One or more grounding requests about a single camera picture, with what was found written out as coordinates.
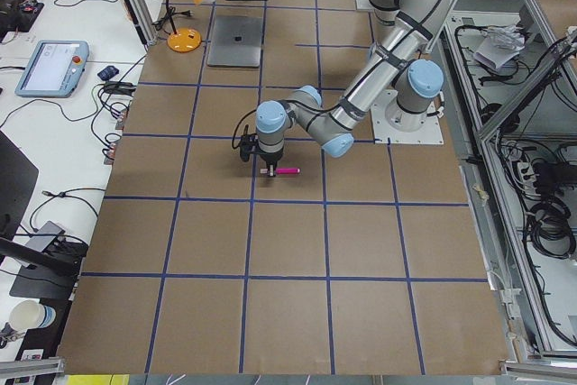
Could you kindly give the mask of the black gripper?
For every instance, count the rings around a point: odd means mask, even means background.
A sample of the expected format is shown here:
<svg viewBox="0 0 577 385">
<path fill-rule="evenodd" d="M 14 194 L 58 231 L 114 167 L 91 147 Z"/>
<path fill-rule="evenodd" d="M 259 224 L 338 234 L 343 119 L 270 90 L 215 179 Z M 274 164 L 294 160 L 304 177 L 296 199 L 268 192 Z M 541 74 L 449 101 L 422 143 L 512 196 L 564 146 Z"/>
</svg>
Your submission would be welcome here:
<svg viewBox="0 0 577 385">
<path fill-rule="evenodd" d="M 266 152 L 263 150 L 259 151 L 261 159 L 266 163 L 267 174 L 269 177 L 276 176 L 276 168 L 278 167 L 278 163 L 282 159 L 283 154 L 283 149 L 275 152 Z"/>
</svg>

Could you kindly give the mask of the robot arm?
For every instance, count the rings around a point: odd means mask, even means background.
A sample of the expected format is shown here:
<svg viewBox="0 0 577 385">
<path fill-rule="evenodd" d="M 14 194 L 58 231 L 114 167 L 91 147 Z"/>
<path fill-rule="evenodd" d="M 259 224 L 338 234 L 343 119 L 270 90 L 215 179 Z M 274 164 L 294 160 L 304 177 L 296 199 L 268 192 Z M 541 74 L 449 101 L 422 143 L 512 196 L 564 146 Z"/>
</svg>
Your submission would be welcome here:
<svg viewBox="0 0 577 385">
<path fill-rule="evenodd" d="M 288 98 L 261 103 L 256 109 L 254 151 L 275 176 L 284 152 L 285 132 L 302 127 L 322 150 L 334 158 L 353 145 L 352 131 L 365 118 L 374 100 L 388 87 L 398 91 L 401 113 L 422 115 L 444 83 L 442 70 L 429 60 L 418 60 L 417 50 L 428 44 L 444 24 L 450 0 L 369 0 L 375 15 L 390 29 L 375 42 L 366 66 L 345 89 L 337 104 L 322 107 L 314 87 L 304 86 Z"/>
</svg>

